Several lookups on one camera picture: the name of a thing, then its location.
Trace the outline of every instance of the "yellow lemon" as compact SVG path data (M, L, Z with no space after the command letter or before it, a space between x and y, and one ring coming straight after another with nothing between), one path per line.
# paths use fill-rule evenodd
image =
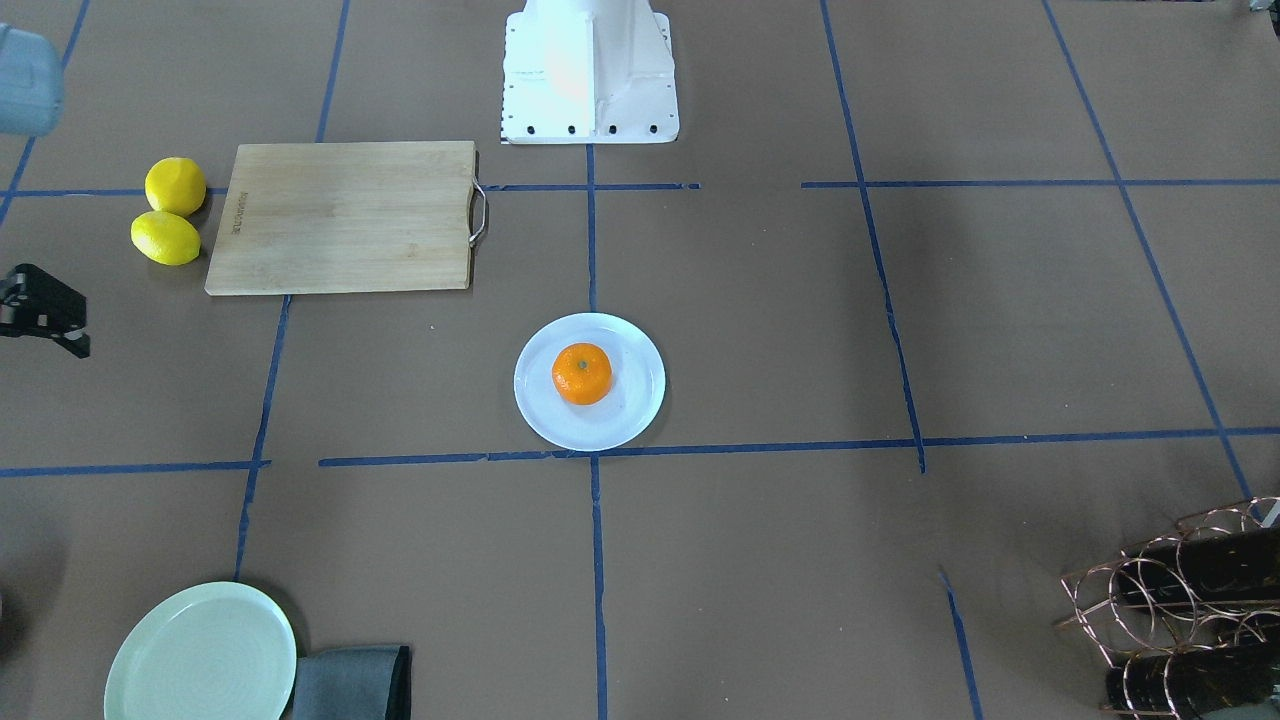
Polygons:
M129 228L133 246L161 265L186 265L200 255L200 233L184 218L152 210Z
M143 190L152 209L186 218L205 204L205 173L191 158L165 158L147 170Z

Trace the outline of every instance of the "black bottle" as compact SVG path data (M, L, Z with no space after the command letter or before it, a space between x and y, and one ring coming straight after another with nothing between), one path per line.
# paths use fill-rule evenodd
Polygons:
M1130 562L1117 579L1117 598L1125 605L1146 607L1137 582L1156 603L1189 602L1187 591L1171 571L1181 570L1196 596L1206 602L1280 601L1280 527L1187 541L1144 550L1140 557L1160 561Z
M1132 706L1125 700L1126 685ZM1107 697L1116 710L1172 710L1183 720L1276 719L1280 717L1280 643L1142 657L1129 664L1128 683L1123 667L1107 673Z

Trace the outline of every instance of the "tangerine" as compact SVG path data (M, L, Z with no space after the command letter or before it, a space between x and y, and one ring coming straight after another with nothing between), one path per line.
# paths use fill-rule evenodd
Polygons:
M552 380L564 400L573 405L591 405L609 393L613 366L599 346L576 342L556 356Z

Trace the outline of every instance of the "gray cloth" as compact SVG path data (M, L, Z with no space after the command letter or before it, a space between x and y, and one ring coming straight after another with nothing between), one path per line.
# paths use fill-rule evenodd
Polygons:
M294 720L408 720L411 657L392 644L298 659Z

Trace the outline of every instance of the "plate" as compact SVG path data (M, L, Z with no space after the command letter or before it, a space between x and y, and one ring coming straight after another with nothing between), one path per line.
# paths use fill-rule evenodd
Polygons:
M556 356L575 342L599 346L613 369L613 387L593 405L567 402L552 382ZM658 415L666 392L667 372L649 336L604 313L552 322L529 338L516 360L520 414L535 433L568 450L595 452L635 438Z
M106 720L279 720L293 692L293 629L241 583L187 588L147 612L111 662Z

